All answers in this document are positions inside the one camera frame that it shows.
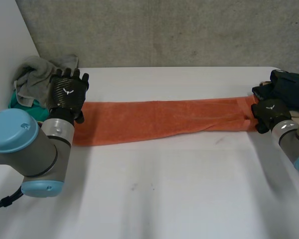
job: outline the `orange towel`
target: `orange towel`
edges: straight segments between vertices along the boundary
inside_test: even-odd
[[[193,101],[86,102],[73,142],[105,145],[198,131],[254,131],[254,96]]]

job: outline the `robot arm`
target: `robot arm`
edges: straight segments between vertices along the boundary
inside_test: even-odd
[[[266,100],[252,105],[259,133],[272,131],[274,139],[295,169],[299,171],[299,125],[292,120],[288,108],[281,100]]]
[[[88,74],[58,70],[50,79],[47,98],[49,117],[40,128],[26,112],[0,112],[0,164],[24,176],[22,193],[32,197],[57,196],[64,184],[74,121],[84,121],[81,112],[88,90]]]

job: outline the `white wall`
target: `white wall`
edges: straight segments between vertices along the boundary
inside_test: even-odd
[[[12,94],[12,77],[22,61],[38,55],[14,0],[0,0],[0,110]]]

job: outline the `table surface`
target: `table surface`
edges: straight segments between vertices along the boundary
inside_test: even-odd
[[[271,67],[82,68],[88,101],[246,96]],[[0,199],[22,176],[0,166]],[[299,239],[299,174],[270,134],[73,147],[62,194],[0,209],[0,239]]]

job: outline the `gray towel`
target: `gray towel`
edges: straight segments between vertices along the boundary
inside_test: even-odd
[[[13,79],[18,103],[22,106],[31,107],[33,101],[37,100],[45,108],[50,76],[58,68],[62,70],[67,67],[75,69],[78,60],[76,55],[65,55],[51,61],[38,56],[28,57],[18,68]]]

